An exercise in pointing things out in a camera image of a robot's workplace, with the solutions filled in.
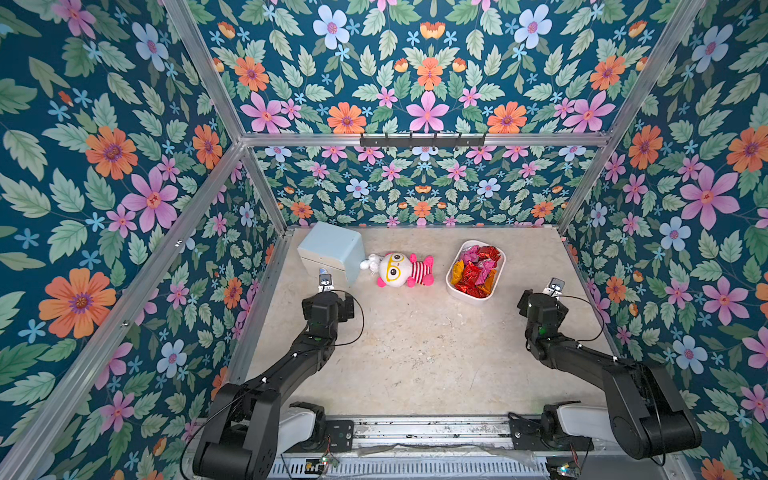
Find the orange tea bag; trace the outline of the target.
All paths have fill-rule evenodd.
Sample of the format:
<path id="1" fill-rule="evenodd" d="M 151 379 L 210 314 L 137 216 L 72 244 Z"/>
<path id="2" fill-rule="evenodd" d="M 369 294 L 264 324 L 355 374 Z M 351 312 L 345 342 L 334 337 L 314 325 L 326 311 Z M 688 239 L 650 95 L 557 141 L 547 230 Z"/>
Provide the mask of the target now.
<path id="1" fill-rule="evenodd" d="M 493 293 L 496 274 L 497 274 L 496 270 L 491 270 L 485 282 L 479 286 L 479 289 L 484 293 L 486 297 L 490 296 Z"/>

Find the red tea bag bottom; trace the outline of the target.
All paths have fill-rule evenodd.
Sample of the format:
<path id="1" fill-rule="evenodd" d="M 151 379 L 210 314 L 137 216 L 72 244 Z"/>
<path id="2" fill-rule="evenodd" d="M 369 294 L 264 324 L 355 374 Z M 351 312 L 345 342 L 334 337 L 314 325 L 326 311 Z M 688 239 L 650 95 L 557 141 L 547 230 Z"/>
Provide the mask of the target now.
<path id="1" fill-rule="evenodd" d="M 479 289 L 480 285 L 470 285 L 466 284 L 462 281 L 460 281 L 458 284 L 454 285 L 455 289 L 459 292 L 466 294 L 470 297 L 476 298 L 476 299 L 484 299 L 486 296 L 484 293 Z"/>

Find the red tea bag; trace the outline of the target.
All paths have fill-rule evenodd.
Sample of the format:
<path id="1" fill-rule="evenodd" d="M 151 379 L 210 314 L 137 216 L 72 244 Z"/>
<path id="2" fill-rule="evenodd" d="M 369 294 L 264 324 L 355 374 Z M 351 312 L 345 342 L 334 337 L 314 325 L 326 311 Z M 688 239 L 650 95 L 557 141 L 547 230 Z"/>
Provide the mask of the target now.
<path id="1" fill-rule="evenodd" d="M 501 252 L 492 245 L 480 246 L 478 251 L 479 260 L 493 260 L 498 261 L 501 258 Z"/>
<path id="2" fill-rule="evenodd" d="M 462 281 L 460 281 L 458 284 L 454 285 L 455 289 L 459 292 L 466 294 L 470 297 L 476 298 L 476 299 L 484 299 L 486 296 L 484 293 L 479 289 L 480 285 L 470 285 L 466 284 Z"/>
<path id="3" fill-rule="evenodd" d="M 481 267 L 475 264 L 469 263 L 465 266 L 463 270 L 461 281 L 466 284 L 475 285 L 481 272 L 482 272 Z"/>

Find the red tea bag top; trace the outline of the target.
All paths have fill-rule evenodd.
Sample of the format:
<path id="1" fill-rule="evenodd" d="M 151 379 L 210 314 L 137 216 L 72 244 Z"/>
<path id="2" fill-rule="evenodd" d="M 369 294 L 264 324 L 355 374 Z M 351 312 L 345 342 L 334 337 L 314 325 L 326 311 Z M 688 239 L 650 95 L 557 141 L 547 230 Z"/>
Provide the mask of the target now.
<path id="1" fill-rule="evenodd" d="M 498 261 L 501 258 L 501 252 L 492 245 L 480 246 L 478 251 L 479 260 L 493 260 Z"/>

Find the pink tea bag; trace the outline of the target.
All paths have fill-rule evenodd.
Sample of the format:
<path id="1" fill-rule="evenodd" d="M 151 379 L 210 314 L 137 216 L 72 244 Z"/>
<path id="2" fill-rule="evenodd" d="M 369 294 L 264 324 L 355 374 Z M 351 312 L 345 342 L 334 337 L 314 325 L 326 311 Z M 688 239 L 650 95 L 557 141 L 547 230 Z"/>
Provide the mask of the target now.
<path id="1" fill-rule="evenodd" d="M 488 258 L 480 261 L 477 264 L 477 266 L 480 269 L 480 272 L 478 274 L 475 284 L 482 285 L 487 282 L 490 274 L 495 271 L 497 262 L 493 259 Z"/>
<path id="2" fill-rule="evenodd" d="M 480 259 L 479 250 L 479 245 L 472 245 L 465 249 L 460 256 L 460 259 L 464 262 L 464 265 L 476 263 Z"/>

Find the yellow tea bag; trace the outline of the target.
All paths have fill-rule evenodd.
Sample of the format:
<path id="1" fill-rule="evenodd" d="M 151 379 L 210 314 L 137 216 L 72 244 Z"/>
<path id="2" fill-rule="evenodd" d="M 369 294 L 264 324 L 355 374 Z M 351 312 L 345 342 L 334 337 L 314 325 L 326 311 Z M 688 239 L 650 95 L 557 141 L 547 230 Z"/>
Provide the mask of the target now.
<path id="1" fill-rule="evenodd" d="M 464 271 L 465 271 L 464 261 L 463 260 L 456 261 L 451 269 L 450 283 L 452 285 L 458 284 L 463 278 Z"/>

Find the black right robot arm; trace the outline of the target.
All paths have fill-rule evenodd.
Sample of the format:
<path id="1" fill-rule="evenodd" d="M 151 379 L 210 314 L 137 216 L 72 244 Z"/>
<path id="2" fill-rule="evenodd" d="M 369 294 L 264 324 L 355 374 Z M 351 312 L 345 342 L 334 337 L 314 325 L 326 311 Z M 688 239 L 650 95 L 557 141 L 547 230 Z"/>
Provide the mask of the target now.
<path id="1" fill-rule="evenodd" d="M 613 442 L 637 460 L 701 446 L 701 429 L 665 367 L 609 355 L 561 333 L 568 308 L 554 289 L 524 291 L 517 308 L 526 319 L 526 350 L 537 361 L 605 395 L 604 408 L 550 406 L 542 419 L 554 434 Z"/>

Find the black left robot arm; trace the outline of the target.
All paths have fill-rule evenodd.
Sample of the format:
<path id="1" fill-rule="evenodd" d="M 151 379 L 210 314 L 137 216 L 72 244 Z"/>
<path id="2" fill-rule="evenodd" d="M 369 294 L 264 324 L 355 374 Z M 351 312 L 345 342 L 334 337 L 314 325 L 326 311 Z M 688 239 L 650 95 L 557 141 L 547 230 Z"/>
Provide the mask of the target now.
<path id="1" fill-rule="evenodd" d="M 308 378 L 330 360 L 338 326 L 354 317 L 356 298 L 334 287 L 322 269 L 319 291 L 301 302 L 305 327 L 288 352 L 262 374 L 226 383 L 192 438 L 198 441 L 191 472 L 206 479 L 265 479 L 285 451 L 279 445 L 281 409 Z"/>

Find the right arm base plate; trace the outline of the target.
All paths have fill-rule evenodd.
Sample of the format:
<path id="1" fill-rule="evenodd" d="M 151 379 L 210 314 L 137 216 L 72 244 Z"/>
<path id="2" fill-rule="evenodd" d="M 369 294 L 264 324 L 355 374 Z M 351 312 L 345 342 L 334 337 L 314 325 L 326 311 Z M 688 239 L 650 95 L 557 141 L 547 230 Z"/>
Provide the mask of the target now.
<path id="1" fill-rule="evenodd" d="M 546 404 L 540 417 L 526 417 L 515 412 L 508 412 L 508 424 L 513 446 L 516 450 L 527 451 L 592 451 L 591 438 L 567 434 L 557 414 L 566 405 L 579 404 L 579 401 L 566 401 Z"/>

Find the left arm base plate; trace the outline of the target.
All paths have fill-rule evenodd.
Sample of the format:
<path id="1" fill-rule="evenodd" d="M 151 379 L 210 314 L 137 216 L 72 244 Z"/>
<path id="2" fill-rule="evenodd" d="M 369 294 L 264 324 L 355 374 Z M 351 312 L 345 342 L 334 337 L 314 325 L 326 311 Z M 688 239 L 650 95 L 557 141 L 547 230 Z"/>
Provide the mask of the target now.
<path id="1" fill-rule="evenodd" d="M 343 453 L 353 448 L 355 423 L 331 419 L 325 408 L 294 402 L 281 412 L 278 450 L 280 453 Z"/>

